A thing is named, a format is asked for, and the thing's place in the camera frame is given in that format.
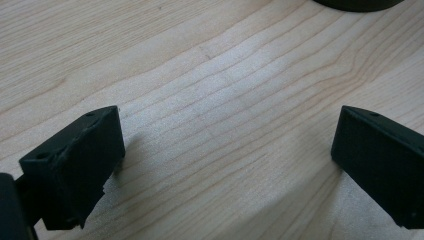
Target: wooden table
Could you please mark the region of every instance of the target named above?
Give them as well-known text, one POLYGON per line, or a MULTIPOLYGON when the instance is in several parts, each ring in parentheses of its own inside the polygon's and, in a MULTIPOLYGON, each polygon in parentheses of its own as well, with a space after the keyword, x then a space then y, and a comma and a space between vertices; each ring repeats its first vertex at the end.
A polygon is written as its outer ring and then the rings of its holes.
POLYGON ((331 161, 342 105, 424 133, 424 1, 3 1, 0 171, 120 107, 124 170, 40 239, 423 239, 331 161))

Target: black object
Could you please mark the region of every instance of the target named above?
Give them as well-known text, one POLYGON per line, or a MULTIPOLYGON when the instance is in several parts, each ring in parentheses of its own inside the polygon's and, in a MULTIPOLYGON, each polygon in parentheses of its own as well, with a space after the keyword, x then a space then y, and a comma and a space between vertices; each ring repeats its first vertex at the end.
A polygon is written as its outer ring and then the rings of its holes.
POLYGON ((403 0, 314 0, 327 7, 348 12, 375 12, 391 8, 403 0))
MULTIPOLYGON (((83 228, 124 155, 118 108, 85 114, 25 155, 19 161, 24 175, 15 183, 0 175, 0 204, 14 204, 6 214, 0 205, 0 225, 22 232, 24 219, 34 233, 32 226, 42 218, 48 230, 83 228)), ((8 239, 4 234, 2 229, 0 239, 8 239)))
POLYGON ((343 106, 331 155, 397 225, 424 228, 424 136, 343 106))

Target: wood grain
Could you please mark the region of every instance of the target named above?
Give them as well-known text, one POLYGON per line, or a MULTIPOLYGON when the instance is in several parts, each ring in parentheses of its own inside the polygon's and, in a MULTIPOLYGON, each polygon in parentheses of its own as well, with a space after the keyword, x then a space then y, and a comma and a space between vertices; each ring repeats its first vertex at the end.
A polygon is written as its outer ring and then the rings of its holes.
POLYGON ((423 239, 329 154, 342 105, 424 133, 424 2, 2 1, 0 171, 120 107, 124 169, 40 239, 423 239))

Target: screw hole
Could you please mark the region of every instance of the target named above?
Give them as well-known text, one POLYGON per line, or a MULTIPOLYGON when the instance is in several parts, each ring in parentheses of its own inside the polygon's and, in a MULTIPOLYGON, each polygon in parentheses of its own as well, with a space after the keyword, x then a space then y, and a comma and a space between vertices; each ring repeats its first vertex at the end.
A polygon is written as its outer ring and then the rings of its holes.
POLYGON ((35 156, 37 159, 44 159, 46 157, 48 157, 50 155, 50 153, 48 152, 43 152, 43 153, 39 153, 37 154, 37 156, 35 156))

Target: black rubber base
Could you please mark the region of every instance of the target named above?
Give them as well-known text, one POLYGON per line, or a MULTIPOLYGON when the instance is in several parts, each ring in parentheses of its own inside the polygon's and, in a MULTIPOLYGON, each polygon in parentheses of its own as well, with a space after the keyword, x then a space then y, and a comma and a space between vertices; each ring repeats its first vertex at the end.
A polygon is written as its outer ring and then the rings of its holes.
POLYGON ((314 0, 327 7, 347 12, 375 12, 402 2, 403 0, 314 0))

